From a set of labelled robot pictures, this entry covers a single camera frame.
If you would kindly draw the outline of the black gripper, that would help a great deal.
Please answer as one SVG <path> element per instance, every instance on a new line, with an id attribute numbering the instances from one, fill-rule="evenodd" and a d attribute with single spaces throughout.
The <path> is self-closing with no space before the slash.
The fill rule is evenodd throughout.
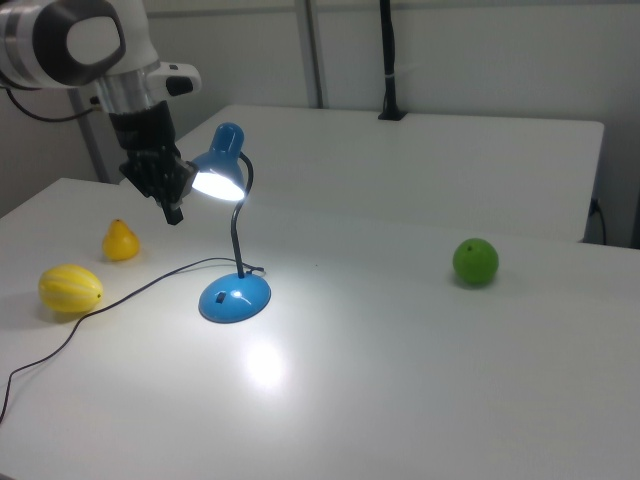
<path id="1" fill-rule="evenodd" d="M 178 225 L 198 167 L 181 158 L 168 103 L 161 101 L 133 113 L 111 113 L 109 119 L 120 147 L 127 152 L 120 172 L 143 196 L 160 203 L 169 225 Z"/>

